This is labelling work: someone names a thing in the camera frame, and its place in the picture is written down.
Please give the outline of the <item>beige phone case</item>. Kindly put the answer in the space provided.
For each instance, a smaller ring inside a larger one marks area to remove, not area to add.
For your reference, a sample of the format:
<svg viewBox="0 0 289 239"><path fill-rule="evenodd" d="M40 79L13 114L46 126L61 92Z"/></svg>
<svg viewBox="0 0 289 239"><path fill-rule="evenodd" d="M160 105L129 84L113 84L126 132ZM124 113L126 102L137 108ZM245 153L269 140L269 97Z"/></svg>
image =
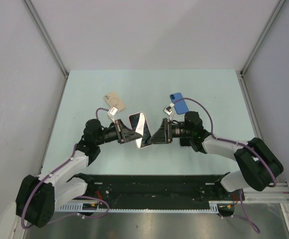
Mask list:
<svg viewBox="0 0 289 239"><path fill-rule="evenodd" d="M116 107L118 112L124 110L126 108L125 103L118 96L116 92L110 92L104 95L104 100L110 107Z"/></svg>

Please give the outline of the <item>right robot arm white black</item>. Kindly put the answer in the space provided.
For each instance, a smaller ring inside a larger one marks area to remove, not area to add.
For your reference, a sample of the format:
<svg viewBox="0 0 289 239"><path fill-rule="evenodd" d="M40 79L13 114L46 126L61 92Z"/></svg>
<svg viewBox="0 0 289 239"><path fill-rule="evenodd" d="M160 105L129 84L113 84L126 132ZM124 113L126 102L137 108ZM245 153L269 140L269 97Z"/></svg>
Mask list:
<svg viewBox="0 0 289 239"><path fill-rule="evenodd" d="M148 141L151 144L169 144L174 138L187 139L195 152L215 154L237 162L238 171L228 172L216 182L215 195L221 200L228 199L236 190L251 187L262 191L273 187L284 170L262 139L254 137L249 141L234 141L216 137L203 127L198 112L187 112L184 121L176 124L164 118Z"/></svg>

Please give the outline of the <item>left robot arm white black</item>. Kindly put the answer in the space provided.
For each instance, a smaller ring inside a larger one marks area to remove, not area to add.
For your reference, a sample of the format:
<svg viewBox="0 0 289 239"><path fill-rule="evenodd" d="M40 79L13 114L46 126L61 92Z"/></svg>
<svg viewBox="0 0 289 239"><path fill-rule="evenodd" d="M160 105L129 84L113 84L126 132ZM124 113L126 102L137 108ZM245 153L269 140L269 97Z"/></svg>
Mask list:
<svg viewBox="0 0 289 239"><path fill-rule="evenodd" d="M21 226L41 228L48 224L59 207L75 198L90 199L95 186L79 172L99 156L100 145L117 141L119 144L142 138L142 135L120 120L102 127L98 119L86 122L83 135L74 145L72 155L52 171L38 176L27 175L21 182L15 203Z"/></svg>

